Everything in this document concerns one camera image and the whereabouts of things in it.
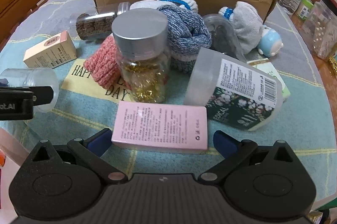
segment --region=wooden chair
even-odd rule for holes
[[[0,51],[16,27],[47,0],[37,5],[40,1],[0,0]]]

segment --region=pink knit sock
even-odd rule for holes
[[[108,36],[101,47],[83,64],[91,72],[94,81],[107,90],[121,75],[116,62],[116,52],[115,40],[113,36]]]

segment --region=black lid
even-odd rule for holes
[[[322,0],[325,5],[337,16],[337,7],[333,4],[331,0]]]

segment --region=blue tablecloth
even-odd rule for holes
[[[22,61],[26,49],[68,29],[71,14],[85,13],[89,7],[94,7],[93,0],[49,0],[16,29],[0,53],[0,71],[26,67]],[[198,175],[223,159],[213,148],[212,141],[213,133],[223,130],[238,140],[252,139],[260,145],[286,140],[314,180],[316,200],[335,193],[335,131],[318,70],[301,36],[278,5],[267,18],[266,25],[274,28],[284,42],[284,48],[272,58],[272,63],[291,92],[272,122],[255,132],[247,132],[211,120],[208,122],[209,149],[201,155],[154,153],[112,146],[103,159],[128,175],[133,172],[193,172]],[[117,103],[127,98],[122,81],[107,92],[93,85],[90,73],[82,67],[83,59],[99,48],[100,43],[80,42],[78,36],[72,38],[78,59],[54,69],[60,83],[55,108],[49,113],[36,113],[32,120],[1,122],[1,126],[28,150],[40,139],[65,144],[75,137],[88,138],[104,127],[113,128]],[[188,75],[171,71],[166,103],[183,102],[188,80]]]

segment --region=yellow patch with text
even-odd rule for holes
[[[109,90],[98,85],[84,66],[85,59],[76,59],[63,81],[62,89],[95,98],[110,100],[118,103],[120,100],[131,101],[129,90],[122,77]]]

